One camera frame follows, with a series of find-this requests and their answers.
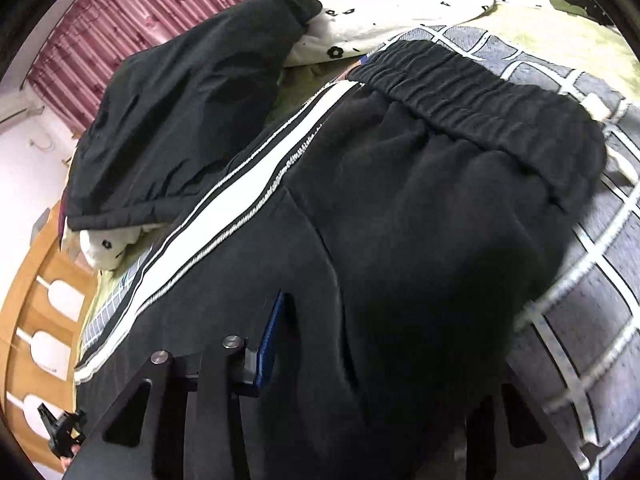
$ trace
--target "grey checkered fabric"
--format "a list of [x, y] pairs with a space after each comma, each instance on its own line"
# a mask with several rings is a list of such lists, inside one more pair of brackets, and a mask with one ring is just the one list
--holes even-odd
[[133, 278], [135, 277], [138, 269], [142, 266], [142, 263], [145, 261], [147, 255], [151, 252], [151, 247], [149, 247], [145, 252], [140, 254], [140, 257], [133, 263], [132, 266], [127, 269], [127, 272], [121, 277], [120, 281], [113, 289], [110, 295], [108, 295], [104, 304], [102, 304], [98, 310], [96, 311], [94, 318], [84, 327], [84, 332], [82, 332], [82, 345], [80, 350], [80, 355], [84, 355], [87, 349], [98, 341], [98, 338], [102, 335], [102, 331], [104, 327], [107, 325], [113, 313], [120, 306], [120, 302], [122, 298], [124, 298], [125, 294], [129, 291], [131, 287], [131, 283], [133, 282]]
[[[587, 73], [531, 56], [475, 27], [420, 27], [399, 40], [430, 40], [502, 79], [582, 101], [594, 93], [611, 112], [607, 145], [640, 173], [640, 108]], [[604, 480], [640, 428], [640, 184], [603, 174], [594, 205], [575, 226], [561, 272], [515, 322], [508, 361], [548, 413], [590, 480]], [[600, 447], [588, 460], [584, 444]]]

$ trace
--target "white side stripe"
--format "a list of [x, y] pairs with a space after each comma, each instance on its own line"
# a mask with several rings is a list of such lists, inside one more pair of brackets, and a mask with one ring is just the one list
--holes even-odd
[[265, 193], [265, 188], [274, 171], [287, 153], [305, 136], [308, 136], [321, 117], [356, 85], [358, 85], [357, 82], [340, 81], [329, 88], [298, 126], [293, 128], [254, 167], [215, 197], [191, 224], [169, 243], [164, 254], [143, 275], [138, 288], [133, 293], [129, 309], [122, 316], [120, 323], [113, 329], [102, 347], [76, 370], [74, 374], [76, 383], [89, 380], [126, 338], [136, 318], [153, 302], [154, 295], [165, 284], [169, 283], [170, 286], [175, 284], [177, 280], [172, 280], [172, 277], [210, 241], [250, 209], [261, 194]]

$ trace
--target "blue plastic part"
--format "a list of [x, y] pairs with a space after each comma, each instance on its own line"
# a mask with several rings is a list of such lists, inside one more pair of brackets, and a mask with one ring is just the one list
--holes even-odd
[[267, 327], [264, 329], [262, 341], [258, 347], [255, 373], [255, 386], [258, 389], [265, 387], [271, 380], [271, 373], [273, 372], [273, 364], [275, 362], [274, 339], [280, 315], [284, 311], [284, 298], [284, 293], [282, 292], [279, 292], [276, 296], [276, 301], [271, 310], [271, 317], [269, 318]]

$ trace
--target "wooden bed frame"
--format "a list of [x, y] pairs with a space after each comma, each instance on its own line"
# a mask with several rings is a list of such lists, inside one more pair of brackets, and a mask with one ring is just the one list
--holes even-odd
[[[87, 310], [96, 291], [95, 275], [73, 264], [58, 251], [58, 211], [56, 206], [36, 236], [0, 310], [0, 406], [8, 427], [33, 462], [62, 471], [47, 441], [27, 424], [22, 410], [7, 401], [7, 393], [18, 399], [33, 394], [72, 412], [75, 409], [73, 368], [78, 338]], [[49, 283], [67, 282], [84, 294], [77, 322], [60, 314], [49, 303], [46, 289], [36, 282], [41, 276]], [[33, 334], [44, 330], [72, 349], [66, 380], [41, 369], [31, 358], [30, 347], [16, 335], [16, 329]]]

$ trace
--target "curtain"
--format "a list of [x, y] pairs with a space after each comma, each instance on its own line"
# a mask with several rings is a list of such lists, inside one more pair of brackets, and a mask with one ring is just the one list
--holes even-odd
[[241, 0], [76, 0], [53, 30], [27, 80], [74, 132], [94, 120], [120, 63]]

